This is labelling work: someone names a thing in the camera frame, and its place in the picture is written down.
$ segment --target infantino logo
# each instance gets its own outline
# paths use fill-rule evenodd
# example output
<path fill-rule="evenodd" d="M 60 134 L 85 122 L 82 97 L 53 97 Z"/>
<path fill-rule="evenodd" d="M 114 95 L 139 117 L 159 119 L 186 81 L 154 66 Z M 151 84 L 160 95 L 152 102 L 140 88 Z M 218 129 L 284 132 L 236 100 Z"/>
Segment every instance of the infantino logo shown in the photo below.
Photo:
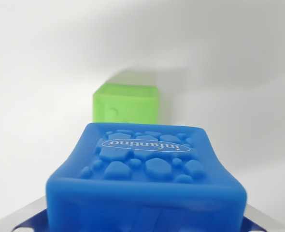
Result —
<path fill-rule="evenodd" d="M 105 141 L 102 146 L 160 152 L 185 152 L 190 150 L 190 148 L 180 144 L 146 139 L 113 139 Z"/>

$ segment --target white surface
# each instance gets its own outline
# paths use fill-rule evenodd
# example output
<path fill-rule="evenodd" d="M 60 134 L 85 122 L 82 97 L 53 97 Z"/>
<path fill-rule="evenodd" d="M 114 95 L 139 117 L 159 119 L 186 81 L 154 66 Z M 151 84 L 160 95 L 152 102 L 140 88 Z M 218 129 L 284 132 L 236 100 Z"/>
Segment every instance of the white surface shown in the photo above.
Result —
<path fill-rule="evenodd" d="M 44 194 L 92 93 L 133 65 L 164 71 L 162 121 L 205 128 L 285 224 L 285 0 L 0 1 L 0 218 Z"/>

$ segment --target blue plastic toy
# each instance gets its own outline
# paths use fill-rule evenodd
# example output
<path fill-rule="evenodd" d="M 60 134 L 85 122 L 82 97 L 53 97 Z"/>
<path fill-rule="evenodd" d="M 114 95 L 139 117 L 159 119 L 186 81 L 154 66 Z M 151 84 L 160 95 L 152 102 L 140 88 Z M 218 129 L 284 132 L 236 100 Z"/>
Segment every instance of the blue plastic toy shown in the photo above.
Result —
<path fill-rule="evenodd" d="M 92 123 L 47 182 L 50 232 L 238 232 L 241 184 L 203 129 Z"/>

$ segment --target blue base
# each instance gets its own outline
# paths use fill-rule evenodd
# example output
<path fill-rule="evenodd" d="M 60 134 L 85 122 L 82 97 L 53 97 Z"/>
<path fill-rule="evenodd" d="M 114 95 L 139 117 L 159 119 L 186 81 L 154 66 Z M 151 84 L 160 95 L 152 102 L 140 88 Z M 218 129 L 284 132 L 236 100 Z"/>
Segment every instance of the blue base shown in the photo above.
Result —
<path fill-rule="evenodd" d="M 20 227 L 33 228 L 34 232 L 49 232 L 47 211 L 46 210 L 41 211 L 37 215 L 31 217 L 27 221 L 15 227 L 15 229 Z M 260 227 L 259 225 L 255 224 L 251 220 L 244 217 L 240 232 L 249 232 L 249 231 L 267 232 L 267 230 L 265 230 L 264 228 Z"/>
<path fill-rule="evenodd" d="M 200 128 L 92 123 L 47 182 L 53 232 L 237 232 L 246 192 Z"/>

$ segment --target green toy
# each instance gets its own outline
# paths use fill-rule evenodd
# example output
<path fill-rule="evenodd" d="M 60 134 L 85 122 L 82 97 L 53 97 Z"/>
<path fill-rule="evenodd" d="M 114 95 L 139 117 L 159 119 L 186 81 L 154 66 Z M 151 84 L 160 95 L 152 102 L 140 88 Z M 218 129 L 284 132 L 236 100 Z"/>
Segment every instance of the green toy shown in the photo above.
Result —
<path fill-rule="evenodd" d="M 158 107 L 156 87 L 106 83 L 93 94 L 93 122 L 156 124 Z"/>

